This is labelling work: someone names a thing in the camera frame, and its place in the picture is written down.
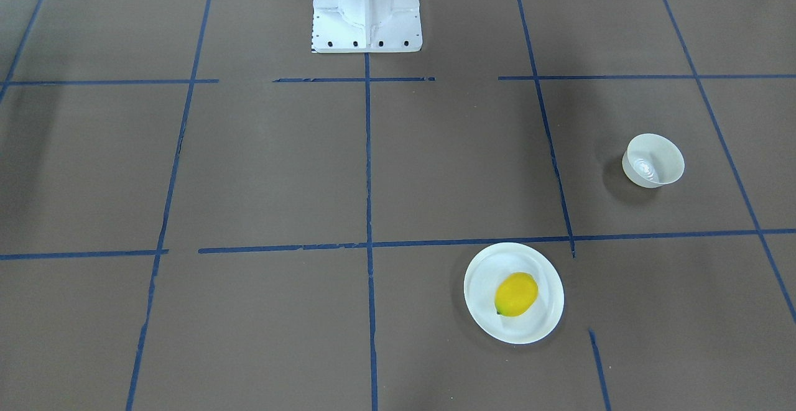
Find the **white plastic bowl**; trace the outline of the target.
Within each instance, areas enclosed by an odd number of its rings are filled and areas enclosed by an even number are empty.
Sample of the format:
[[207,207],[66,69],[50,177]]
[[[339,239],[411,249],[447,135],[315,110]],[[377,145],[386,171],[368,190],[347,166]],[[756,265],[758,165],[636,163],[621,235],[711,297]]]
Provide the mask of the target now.
[[680,149],[660,134],[638,134],[626,146],[621,159],[626,178],[646,189],[677,182],[685,173]]

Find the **yellow lemon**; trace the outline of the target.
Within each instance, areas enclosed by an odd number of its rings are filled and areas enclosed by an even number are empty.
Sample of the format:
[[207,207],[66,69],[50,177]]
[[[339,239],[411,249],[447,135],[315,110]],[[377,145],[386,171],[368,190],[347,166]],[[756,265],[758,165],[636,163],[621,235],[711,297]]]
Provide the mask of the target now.
[[539,297],[539,286],[534,276],[515,272],[505,278],[494,295],[494,307],[500,316],[518,317],[529,311]]

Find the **white round plate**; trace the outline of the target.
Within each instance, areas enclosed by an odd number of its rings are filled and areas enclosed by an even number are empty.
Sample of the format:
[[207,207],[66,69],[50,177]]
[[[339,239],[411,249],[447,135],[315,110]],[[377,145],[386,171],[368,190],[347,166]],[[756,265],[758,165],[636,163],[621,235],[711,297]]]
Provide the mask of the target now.
[[[538,296],[518,316],[498,312],[494,299],[500,284],[514,273],[534,278]],[[551,335],[565,309],[565,289],[551,261],[538,250],[514,242],[488,246],[470,261],[463,294],[474,322],[495,339],[509,344],[534,344]]]

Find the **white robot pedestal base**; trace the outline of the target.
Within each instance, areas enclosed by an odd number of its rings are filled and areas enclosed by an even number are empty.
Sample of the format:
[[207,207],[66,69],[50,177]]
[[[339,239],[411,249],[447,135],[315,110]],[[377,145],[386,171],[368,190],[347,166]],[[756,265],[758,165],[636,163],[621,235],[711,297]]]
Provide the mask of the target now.
[[313,0],[311,51],[418,52],[420,0]]

